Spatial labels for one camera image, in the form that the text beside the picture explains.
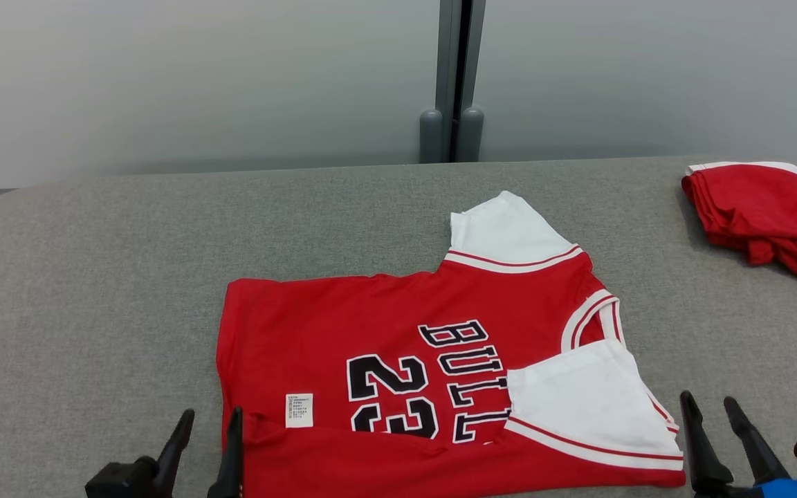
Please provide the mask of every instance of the gray fabric surface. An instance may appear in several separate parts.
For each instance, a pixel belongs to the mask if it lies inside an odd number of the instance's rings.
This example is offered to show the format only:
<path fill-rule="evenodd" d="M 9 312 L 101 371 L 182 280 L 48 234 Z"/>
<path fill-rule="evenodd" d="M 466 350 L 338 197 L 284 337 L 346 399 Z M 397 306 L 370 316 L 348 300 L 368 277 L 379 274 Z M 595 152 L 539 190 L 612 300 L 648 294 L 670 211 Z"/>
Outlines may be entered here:
<path fill-rule="evenodd" d="M 175 495 L 204 496 L 219 462 L 214 346 L 226 284 L 435 269 L 448 213 L 500 190 L 523 196 L 589 252 L 621 299 L 641 375 L 676 417 L 680 391 L 695 393 L 741 482 L 751 477 L 725 394 L 797 472 L 797 278 L 706 243 L 679 188 L 684 166 L 702 161 L 130 176 L 4 195 L 0 497 L 83 496 L 107 461 L 158 454 L 186 407 L 195 407 L 196 427 Z"/>

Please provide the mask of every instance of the red cloth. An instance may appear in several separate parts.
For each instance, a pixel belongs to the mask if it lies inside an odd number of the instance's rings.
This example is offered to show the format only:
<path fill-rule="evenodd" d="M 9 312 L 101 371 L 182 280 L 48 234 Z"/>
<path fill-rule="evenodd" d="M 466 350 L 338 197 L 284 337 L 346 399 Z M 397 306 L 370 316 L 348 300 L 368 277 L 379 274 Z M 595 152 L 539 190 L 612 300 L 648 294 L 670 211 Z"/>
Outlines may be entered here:
<path fill-rule="evenodd" d="M 746 253 L 750 265 L 777 259 L 797 274 L 797 167 L 695 165 L 681 184 L 709 242 Z"/>

